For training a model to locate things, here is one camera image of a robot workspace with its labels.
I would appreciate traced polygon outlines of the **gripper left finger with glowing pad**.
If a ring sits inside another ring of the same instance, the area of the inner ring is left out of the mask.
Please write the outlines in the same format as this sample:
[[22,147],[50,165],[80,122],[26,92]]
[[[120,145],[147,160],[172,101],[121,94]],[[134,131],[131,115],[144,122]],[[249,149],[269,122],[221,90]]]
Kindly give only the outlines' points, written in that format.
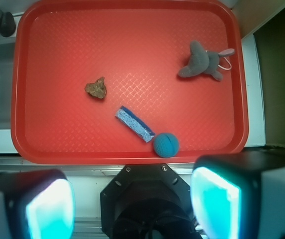
[[57,169],[0,173],[0,239],[69,239],[75,198]]

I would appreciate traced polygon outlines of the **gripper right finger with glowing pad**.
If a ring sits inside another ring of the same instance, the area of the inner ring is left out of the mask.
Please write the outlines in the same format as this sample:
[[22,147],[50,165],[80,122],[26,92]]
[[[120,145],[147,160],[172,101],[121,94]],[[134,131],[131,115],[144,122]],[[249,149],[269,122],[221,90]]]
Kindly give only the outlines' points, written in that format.
[[285,150],[200,157],[190,198],[211,239],[285,239]]

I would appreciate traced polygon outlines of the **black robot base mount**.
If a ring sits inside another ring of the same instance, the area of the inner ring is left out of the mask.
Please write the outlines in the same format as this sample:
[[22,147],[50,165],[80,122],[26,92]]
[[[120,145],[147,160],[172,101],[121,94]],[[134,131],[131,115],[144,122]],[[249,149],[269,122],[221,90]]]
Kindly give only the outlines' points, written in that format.
[[200,239],[190,186],[166,164],[126,165],[100,193],[110,239]]

